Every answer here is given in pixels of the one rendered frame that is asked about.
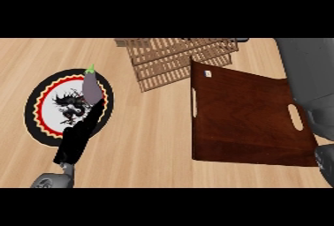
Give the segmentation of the purple eggplant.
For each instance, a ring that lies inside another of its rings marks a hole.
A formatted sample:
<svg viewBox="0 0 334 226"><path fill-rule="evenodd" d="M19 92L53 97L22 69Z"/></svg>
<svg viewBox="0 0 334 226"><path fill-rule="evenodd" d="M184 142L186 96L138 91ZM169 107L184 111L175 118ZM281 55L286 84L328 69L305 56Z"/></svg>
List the purple eggplant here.
<svg viewBox="0 0 334 226"><path fill-rule="evenodd" d="M96 76L95 76L95 66L85 70L85 78L83 78L83 97L86 102L90 105L95 105L102 99L102 89L98 85Z"/></svg>

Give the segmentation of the dark brown wooden tray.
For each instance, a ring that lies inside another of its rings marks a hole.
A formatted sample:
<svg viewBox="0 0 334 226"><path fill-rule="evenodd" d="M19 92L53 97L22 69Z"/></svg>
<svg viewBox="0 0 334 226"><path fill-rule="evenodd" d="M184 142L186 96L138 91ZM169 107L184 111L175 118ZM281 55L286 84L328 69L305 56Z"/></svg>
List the dark brown wooden tray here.
<svg viewBox="0 0 334 226"><path fill-rule="evenodd" d="M192 158L315 167L318 142L297 130L286 79L191 63Z"/></svg>

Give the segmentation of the round black red white plate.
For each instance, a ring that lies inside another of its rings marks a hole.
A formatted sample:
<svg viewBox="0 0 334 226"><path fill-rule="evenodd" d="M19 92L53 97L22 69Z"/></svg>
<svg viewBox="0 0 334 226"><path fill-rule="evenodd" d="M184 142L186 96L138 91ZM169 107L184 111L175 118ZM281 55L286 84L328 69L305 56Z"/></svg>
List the round black red white plate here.
<svg viewBox="0 0 334 226"><path fill-rule="evenodd" d="M36 86L27 100L25 125L36 141L58 147L62 131L74 127L92 109L83 92L85 69L56 72Z"/></svg>

